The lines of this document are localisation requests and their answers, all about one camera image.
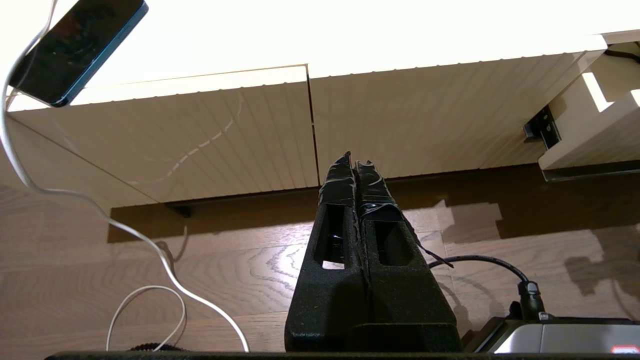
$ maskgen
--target red label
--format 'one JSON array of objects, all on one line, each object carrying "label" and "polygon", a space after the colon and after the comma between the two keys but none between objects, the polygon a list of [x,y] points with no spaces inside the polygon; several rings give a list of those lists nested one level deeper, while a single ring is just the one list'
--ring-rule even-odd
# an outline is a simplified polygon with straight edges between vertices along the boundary
[{"label": "red label", "polygon": [[612,354],[640,354],[640,347],[635,345],[614,345],[611,347]]}]

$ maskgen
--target black power cable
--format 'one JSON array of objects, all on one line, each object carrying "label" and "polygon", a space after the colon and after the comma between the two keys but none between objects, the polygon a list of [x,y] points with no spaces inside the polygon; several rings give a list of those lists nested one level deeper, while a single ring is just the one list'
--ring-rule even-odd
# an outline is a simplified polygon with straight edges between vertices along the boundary
[{"label": "black power cable", "polygon": [[506,262],[504,260],[500,260],[498,258],[492,258],[491,256],[462,255],[462,256],[450,256],[450,257],[444,258],[442,260],[444,260],[444,261],[438,260],[438,261],[434,261],[434,262],[430,263],[428,265],[429,268],[433,268],[434,266],[438,266],[438,265],[441,265],[441,264],[447,263],[447,262],[448,263],[455,263],[456,261],[485,261],[487,263],[493,263],[493,264],[496,264],[496,265],[500,265],[503,268],[506,268],[510,272],[513,272],[514,274],[516,274],[516,276],[519,277],[521,281],[524,281],[524,282],[528,282],[529,281],[529,278],[522,271],[520,271],[520,269],[518,269],[517,267],[509,264],[508,262]]},{"label": "black power cable", "polygon": [[441,261],[434,261],[430,263],[428,267],[434,268],[444,263],[455,263],[456,261],[484,261],[487,263],[500,265],[510,272],[513,272],[520,278],[520,282],[518,283],[518,294],[520,295],[522,319],[525,321],[539,321],[543,320],[543,315],[547,315],[545,312],[545,305],[542,302],[542,297],[540,296],[540,289],[538,288],[538,284],[530,281],[529,278],[522,271],[520,271],[520,269],[504,260],[483,255],[450,256],[448,258],[443,258]]}]

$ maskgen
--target cabinet bracket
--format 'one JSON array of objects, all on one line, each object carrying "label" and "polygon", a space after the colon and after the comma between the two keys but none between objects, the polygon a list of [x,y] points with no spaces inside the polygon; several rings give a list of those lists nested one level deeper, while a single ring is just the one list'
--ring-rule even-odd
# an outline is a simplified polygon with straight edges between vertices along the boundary
[{"label": "cabinet bracket", "polygon": [[561,139],[556,127],[554,116],[551,115],[549,105],[546,105],[528,123],[524,125],[524,142],[534,142],[542,140],[547,150],[557,144]]}]

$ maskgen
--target rectangular slot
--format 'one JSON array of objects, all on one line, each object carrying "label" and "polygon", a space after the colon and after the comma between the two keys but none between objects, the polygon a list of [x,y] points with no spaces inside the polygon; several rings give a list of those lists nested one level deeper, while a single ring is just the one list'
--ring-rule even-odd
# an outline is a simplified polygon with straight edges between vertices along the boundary
[{"label": "rectangular slot", "polygon": [[374,222],[378,258],[382,265],[405,266],[412,260],[412,253],[401,226],[400,222]]},{"label": "rectangular slot", "polygon": [[324,269],[344,269],[344,206],[327,205],[316,247],[316,261]]}]

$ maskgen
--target phone screen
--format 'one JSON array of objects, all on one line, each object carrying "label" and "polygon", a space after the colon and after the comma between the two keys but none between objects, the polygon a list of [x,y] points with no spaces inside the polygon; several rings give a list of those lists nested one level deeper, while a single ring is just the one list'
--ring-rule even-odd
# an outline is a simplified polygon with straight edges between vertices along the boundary
[{"label": "phone screen", "polygon": [[143,4],[143,0],[79,0],[22,59],[10,85],[56,104]]}]

